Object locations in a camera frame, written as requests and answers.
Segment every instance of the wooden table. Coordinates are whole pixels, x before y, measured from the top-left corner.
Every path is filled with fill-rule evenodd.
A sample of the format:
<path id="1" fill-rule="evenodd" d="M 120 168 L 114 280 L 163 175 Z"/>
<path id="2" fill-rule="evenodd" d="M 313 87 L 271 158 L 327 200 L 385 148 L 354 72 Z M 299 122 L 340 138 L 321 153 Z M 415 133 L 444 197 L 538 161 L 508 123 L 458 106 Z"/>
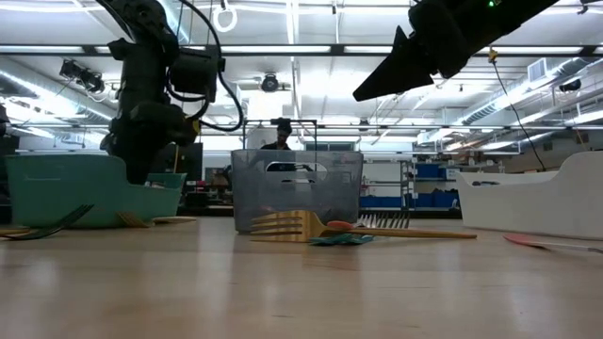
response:
<path id="1" fill-rule="evenodd" d="M 2 242 L 0 338 L 601 337 L 603 256 L 478 233 L 316 248 L 201 218 Z"/>

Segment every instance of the person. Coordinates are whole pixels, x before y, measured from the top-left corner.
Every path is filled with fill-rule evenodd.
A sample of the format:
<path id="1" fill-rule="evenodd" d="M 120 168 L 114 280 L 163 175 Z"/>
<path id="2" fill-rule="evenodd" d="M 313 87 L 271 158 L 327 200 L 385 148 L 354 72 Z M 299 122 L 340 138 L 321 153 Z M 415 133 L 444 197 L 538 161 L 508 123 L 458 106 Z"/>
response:
<path id="1" fill-rule="evenodd" d="M 282 120 L 279 122 L 276 128 L 276 142 L 262 146 L 262 150 L 287 150 L 291 151 L 289 146 L 286 144 L 286 140 L 289 138 L 293 129 L 291 128 L 291 122 Z"/>

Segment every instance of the ceiling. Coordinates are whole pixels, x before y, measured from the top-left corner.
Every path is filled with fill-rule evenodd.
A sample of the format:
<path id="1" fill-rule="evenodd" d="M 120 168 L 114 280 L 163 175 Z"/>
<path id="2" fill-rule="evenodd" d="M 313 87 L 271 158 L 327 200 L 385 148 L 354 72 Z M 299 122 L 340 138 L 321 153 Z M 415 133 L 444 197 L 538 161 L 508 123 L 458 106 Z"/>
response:
<path id="1" fill-rule="evenodd" d="M 161 0 L 171 9 L 173 19 L 180 15 L 178 1 Z M 229 1 L 236 11 L 237 22 L 228 32 L 219 33 L 222 44 L 391 44 L 397 25 L 408 34 L 407 10 L 413 1 L 394 0 L 337 0 L 337 14 L 333 15 L 332 0 L 256 0 Z M 211 10 L 220 10 L 220 1 L 195 1 L 207 16 Z M 584 15 L 577 15 L 579 0 L 560 1 L 553 8 L 525 23 L 521 28 L 503 37 L 497 45 L 589 45 L 603 42 L 603 17 L 597 6 Z M 222 25 L 229 24 L 229 13 L 220 15 Z M 207 28 L 187 8 L 182 11 L 181 30 L 190 43 L 206 44 Z M 21 0 L 0 1 L 0 44 L 98 44 L 104 45 L 125 37 L 112 18 L 90 0 Z M 26 66 L 36 73 L 65 84 L 58 70 L 65 57 L 60 56 L 0 56 Z M 70 57 L 102 73 L 109 83 L 117 83 L 121 62 L 111 57 Z M 358 123 L 361 118 L 379 119 L 380 123 L 400 123 L 402 119 L 422 119 L 427 123 L 450 123 L 447 112 L 463 111 L 489 98 L 500 89 L 492 65 L 484 57 L 474 57 L 467 66 L 447 82 L 436 77 L 435 86 L 414 89 L 391 100 L 393 96 L 356 103 L 351 93 L 379 65 L 382 56 L 296 56 L 299 68 L 299 117 L 318 119 L 328 123 Z M 505 83 L 526 75 L 527 67 L 536 57 L 501 57 L 500 76 Z M 273 97 L 263 95 L 256 86 L 265 73 L 276 73 L 279 81 L 293 83 L 292 61 L 289 56 L 229 56 L 225 77 L 238 83 L 242 97 L 256 101 L 273 100 L 270 112 L 249 112 L 263 118 L 282 115 L 293 117 L 292 95 L 280 93 Z M 598 78 L 592 77 L 593 89 Z M 85 94 L 77 85 L 71 89 Z M 564 94 L 567 100 L 572 94 Z M 551 101 L 550 91 L 539 92 L 540 102 L 533 97 L 517 103 L 525 114 L 538 111 Z M 115 109 L 116 104 L 104 100 L 102 105 Z M 195 107 L 187 106 L 188 113 Z M 236 112 L 232 105 L 220 101 L 211 108 L 209 116 L 215 121 L 231 121 Z M 493 121 L 508 124 L 509 121 Z M 395 132 L 394 135 L 416 135 L 419 131 Z"/>

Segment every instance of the cable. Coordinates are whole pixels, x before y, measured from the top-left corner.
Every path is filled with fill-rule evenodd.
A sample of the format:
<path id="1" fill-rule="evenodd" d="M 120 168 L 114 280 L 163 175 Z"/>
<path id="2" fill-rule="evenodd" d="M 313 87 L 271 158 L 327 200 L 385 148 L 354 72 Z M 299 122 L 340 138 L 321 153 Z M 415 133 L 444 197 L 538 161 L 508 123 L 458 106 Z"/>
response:
<path id="1" fill-rule="evenodd" d="M 207 17 L 198 8 L 196 8 L 192 3 L 190 3 L 188 0 L 179 0 L 179 1 L 184 6 L 190 8 L 190 10 L 194 11 L 195 14 L 197 14 L 207 25 L 209 32 L 211 33 L 212 37 L 214 38 L 214 41 L 216 42 L 216 49 L 218 50 L 218 60 L 222 60 L 222 47 L 221 47 L 221 43 L 220 43 L 220 38 L 218 38 L 218 33 L 216 32 L 216 29 L 214 29 L 214 26 L 212 26 L 209 19 L 207 19 Z M 226 80 L 224 80 L 224 76 L 222 75 L 222 72 L 220 72 L 220 71 L 218 71 L 218 79 L 220 80 L 220 83 L 222 84 L 224 89 L 226 89 L 226 92 L 228 92 L 228 95 L 230 95 L 231 98 L 233 98 L 233 102 L 235 103 L 236 110 L 238 111 L 238 122 L 233 127 L 220 127 L 215 124 L 205 122 L 203 120 L 201 120 L 200 123 L 204 126 L 215 129 L 217 131 L 235 132 L 237 129 L 239 129 L 243 125 L 243 120 L 245 119 L 244 114 L 243 114 L 243 107 L 241 106 L 241 103 L 238 101 L 238 98 L 236 97 L 235 92 L 226 84 Z M 200 110 L 199 112 L 197 112 L 197 114 L 195 114 L 195 116 L 197 116 L 197 115 L 199 116 L 199 119 L 205 114 L 207 109 L 205 109 L 205 112 L 202 112 L 202 110 Z"/>
<path id="2" fill-rule="evenodd" d="M 531 141 L 531 138 L 530 138 L 530 135 L 528 134 L 528 131 L 526 131 L 526 129 L 524 128 L 523 123 L 521 123 L 521 118 L 519 118 L 519 113 L 517 113 L 517 110 L 515 109 L 515 106 L 511 102 L 511 98 L 509 97 L 509 93 L 507 92 L 507 89 L 505 88 L 505 85 L 503 84 L 502 79 L 500 78 L 500 73 L 498 72 L 498 67 L 497 67 L 497 61 L 492 58 L 490 60 L 490 62 L 492 63 L 492 65 L 494 65 L 494 70 L 497 73 L 498 82 L 500 83 L 500 86 L 502 87 L 502 90 L 505 92 L 505 95 L 509 99 L 509 104 L 511 105 L 511 108 L 513 109 L 513 112 L 515 113 L 515 116 L 517 117 L 517 123 L 519 123 L 519 127 L 521 127 L 521 130 L 524 131 L 524 134 L 528 138 L 528 141 L 530 142 L 530 146 L 531 146 L 532 150 L 534 151 L 534 155 L 536 155 L 536 159 L 538 159 L 538 162 L 540 163 L 540 166 L 543 168 L 543 171 L 546 171 L 545 164 L 543 163 L 543 160 L 540 158 L 540 155 L 538 155 L 538 151 L 536 150 L 536 146 L 534 146 L 534 143 Z"/>

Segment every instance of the wooden fork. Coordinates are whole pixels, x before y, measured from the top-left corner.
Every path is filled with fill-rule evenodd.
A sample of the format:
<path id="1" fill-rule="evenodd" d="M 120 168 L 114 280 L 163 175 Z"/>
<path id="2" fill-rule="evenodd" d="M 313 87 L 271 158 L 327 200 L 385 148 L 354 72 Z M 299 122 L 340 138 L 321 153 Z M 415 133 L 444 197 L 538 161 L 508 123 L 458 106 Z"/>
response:
<path id="1" fill-rule="evenodd" d="M 475 234 L 457 234 L 451 232 L 355 228 L 334 229 L 320 222 L 314 212 L 290 211 L 279 212 L 253 219 L 253 241 L 275 242 L 308 242 L 310 238 L 336 234 L 364 234 L 377 236 L 414 237 L 414 238 L 456 238 L 475 239 Z"/>

